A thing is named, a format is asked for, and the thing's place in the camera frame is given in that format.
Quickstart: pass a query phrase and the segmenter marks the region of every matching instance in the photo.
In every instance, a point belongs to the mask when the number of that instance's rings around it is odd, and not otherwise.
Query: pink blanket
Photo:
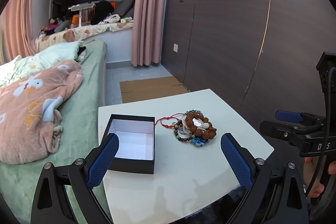
[[[66,60],[0,88],[0,160],[23,164],[57,152],[63,130],[57,108],[82,80],[81,66]]]

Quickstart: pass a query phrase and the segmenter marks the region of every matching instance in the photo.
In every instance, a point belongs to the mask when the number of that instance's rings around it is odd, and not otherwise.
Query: black cable
[[[323,148],[321,151],[321,155],[319,157],[319,160],[317,161],[317,165],[313,174],[313,177],[311,178],[311,181],[308,185],[308,188],[306,189],[306,196],[308,196],[310,190],[312,189],[314,182],[317,178],[317,175],[319,174],[321,165],[322,165],[322,161],[323,161],[323,157],[327,148],[327,144],[328,144],[328,137],[329,137],[329,133],[330,133],[330,115],[331,115],[331,82],[332,82],[332,74],[336,71],[336,68],[331,68],[329,70],[329,74],[328,74],[328,91],[327,91],[327,130],[325,131],[325,136],[324,136],[324,143],[323,143]]]

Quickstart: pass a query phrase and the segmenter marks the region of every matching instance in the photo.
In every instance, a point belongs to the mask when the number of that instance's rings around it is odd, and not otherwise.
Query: human hand
[[[303,179],[308,187],[313,174],[315,171],[315,165],[312,162],[312,157],[308,157],[304,159],[303,165]],[[336,175],[336,161],[330,163],[328,167],[328,173],[330,175]],[[318,198],[318,196],[324,191],[324,185],[320,183],[318,179],[315,180],[313,187],[311,188],[308,197],[309,198]]]

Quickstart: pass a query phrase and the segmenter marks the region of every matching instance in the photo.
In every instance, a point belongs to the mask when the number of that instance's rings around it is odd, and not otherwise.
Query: red string bracelet
[[[170,125],[170,126],[169,126],[169,125],[167,125],[167,124],[163,124],[163,123],[162,123],[162,120],[170,120],[170,119],[176,119],[176,120],[179,120],[178,118],[174,117],[174,116],[176,116],[176,115],[183,115],[183,113],[176,113],[176,114],[171,115],[171,116],[169,116],[169,117],[162,117],[162,118],[158,119],[158,120],[155,122],[155,125],[157,125],[158,121],[160,121],[160,123],[161,123],[161,125],[162,125],[163,127],[165,127],[165,128],[173,128],[173,127],[174,127],[173,125]]]

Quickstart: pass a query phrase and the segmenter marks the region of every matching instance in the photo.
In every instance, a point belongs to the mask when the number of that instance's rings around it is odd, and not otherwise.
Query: baseboard
[[[130,60],[106,63],[106,69],[119,69],[119,68],[131,67],[131,66],[132,64]]]

